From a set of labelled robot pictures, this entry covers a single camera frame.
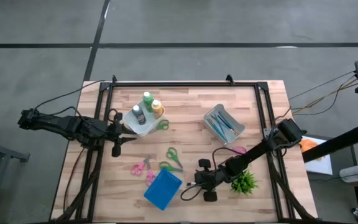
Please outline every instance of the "blue tray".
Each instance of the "blue tray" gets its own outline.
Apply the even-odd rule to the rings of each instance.
[[[181,180],[178,177],[175,177],[166,169],[162,169],[152,185],[147,189],[144,197],[164,211],[180,186]]]

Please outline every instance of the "artificial plant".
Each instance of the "artificial plant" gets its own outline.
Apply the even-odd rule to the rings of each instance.
[[[231,183],[231,190],[239,194],[252,195],[252,191],[258,188],[257,181],[253,174],[248,170],[242,173],[233,183]]]

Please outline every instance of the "green-handled scissors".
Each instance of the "green-handled scissors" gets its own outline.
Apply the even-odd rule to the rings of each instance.
[[[164,119],[157,125],[157,130],[167,130],[169,128],[169,121]]]
[[[166,169],[166,170],[169,170],[169,171],[176,171],[176,172],[183,172],[183,169],[174,168],[167,161],[160,162],[160,169]]]
[[[183,169],[183,166],[182,164],[179,162],[179,159],[178,159],[178,152],[177,150],[174,148],[174,147],[169,147],[168,148],[168,152],[167,152],[167,158],[175,161],[178,166]]]

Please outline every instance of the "concrete floor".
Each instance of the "concrete floor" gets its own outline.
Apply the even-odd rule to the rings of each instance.
[[[0,43],[92,43],[103,0],[0,0]],[[358,42],[358,0],[112,0],[101,42]],[[0,223],[46,221],[67,141],[17,126],[20,112],[81,85],[90,49],[0,49],[0,145],[31,153],[12,162],[0,193]],[[288,96],[354,69],[358,48],[99,49],[91,80],[284,80]],[[347,77],[291,101],[304,106]],[[333,97],[308,112],[327,108]],[[41,109],[76,106],[78,94]],[[358,126],[358,95],[342,91],[334,107],[297,116],[311,134],[333,137]],[[352,165],[332,156],[334,175]],[[310,179],[324,178],[310,175]],[[354,222],[351,185],[311,182],[319,217]]]

